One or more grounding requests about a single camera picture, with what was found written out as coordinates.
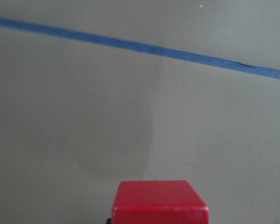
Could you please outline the red block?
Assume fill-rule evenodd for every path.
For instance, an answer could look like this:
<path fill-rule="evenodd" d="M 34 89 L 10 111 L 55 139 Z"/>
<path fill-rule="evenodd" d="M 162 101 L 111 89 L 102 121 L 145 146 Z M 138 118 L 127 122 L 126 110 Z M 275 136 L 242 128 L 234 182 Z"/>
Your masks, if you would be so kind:
<path fill-rule="evenodd" d="M 185 180 L 122 181 L 112 224 L 208 224 L 209 208 Z"/>

